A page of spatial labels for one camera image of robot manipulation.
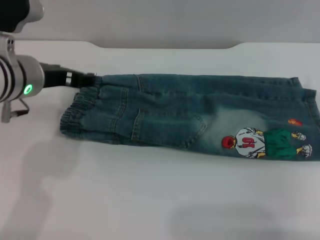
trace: back pocket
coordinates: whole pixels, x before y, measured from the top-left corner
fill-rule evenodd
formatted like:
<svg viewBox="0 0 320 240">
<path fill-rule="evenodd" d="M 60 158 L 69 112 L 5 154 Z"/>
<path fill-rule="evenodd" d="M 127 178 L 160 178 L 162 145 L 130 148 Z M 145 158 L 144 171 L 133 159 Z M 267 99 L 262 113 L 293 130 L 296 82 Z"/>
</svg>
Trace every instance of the back pocket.
<svg viewBox="0 0 320 240">
<path fill-rule="evenodd" d="M 201 117 L 190 112 L 152 112 L 140 109 L 135 118 L 133 141 L 187 149 L 205 131 Z"/>
</svg>

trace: red helmet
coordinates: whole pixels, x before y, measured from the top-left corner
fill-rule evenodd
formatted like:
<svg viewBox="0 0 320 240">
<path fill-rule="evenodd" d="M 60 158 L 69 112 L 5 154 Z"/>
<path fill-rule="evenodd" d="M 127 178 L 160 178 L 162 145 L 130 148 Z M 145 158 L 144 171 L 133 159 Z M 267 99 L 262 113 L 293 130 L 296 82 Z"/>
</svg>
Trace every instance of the red helmet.
<svg viewBox="0 0 320 240">
<path fill-rule="evenodd" d="M 235 137 L 234 136 L 225 136 L 222 139 L 222 147 L 226 149 L 232 149 L 234 147 Z"/>
</svg>

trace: white table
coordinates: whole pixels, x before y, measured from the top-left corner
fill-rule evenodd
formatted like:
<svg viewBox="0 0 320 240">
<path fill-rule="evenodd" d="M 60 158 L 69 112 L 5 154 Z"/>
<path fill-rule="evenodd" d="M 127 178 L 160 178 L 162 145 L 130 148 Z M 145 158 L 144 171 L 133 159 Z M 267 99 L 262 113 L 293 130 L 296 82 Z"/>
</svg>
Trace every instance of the white table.
<svg viewBox="0 0 320 240">
<path fill-rule="evenodd" d="M 299 77 L 305 88 L 320 89 L 316 43 L 172 50 L 20 41 L 16 51 L 98 75 Z M 320 162 L 67 139 L 59 133 L 59 121 L 74 93 L 66 87 L 45 89 L 27 99 L 28 115 L 0 124 L 1 240 L 320 238 Z"/>
</svg>

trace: denim jeans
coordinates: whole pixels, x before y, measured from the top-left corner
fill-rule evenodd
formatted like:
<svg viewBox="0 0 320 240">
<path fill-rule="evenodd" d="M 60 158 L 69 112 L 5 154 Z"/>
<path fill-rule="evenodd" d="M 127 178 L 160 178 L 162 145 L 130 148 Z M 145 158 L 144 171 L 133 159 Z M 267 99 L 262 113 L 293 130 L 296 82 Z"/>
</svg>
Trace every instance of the denim jeans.
<svg viewBox="0 0 320 240">
<path fill-rule="evenodd" d="M 106 75 L 61 118 L 66 136 L 268 160 L 320 160 L 316 91 L 295 78 Z"/>
</svg>

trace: white wall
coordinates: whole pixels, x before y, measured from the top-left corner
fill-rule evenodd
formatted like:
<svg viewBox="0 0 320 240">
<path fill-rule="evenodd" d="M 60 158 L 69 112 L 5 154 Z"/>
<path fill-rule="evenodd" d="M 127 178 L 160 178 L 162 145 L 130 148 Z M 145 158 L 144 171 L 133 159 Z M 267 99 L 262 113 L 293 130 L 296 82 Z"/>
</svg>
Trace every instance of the white wall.
<svg viewBox="0 0 320 240">
<path fill-rule="evenodd" d="M 319 0 L 42 0 L 25 40 L 108 48 L 228 48 L 242 42 L 320 42 Z"/>
</svg>

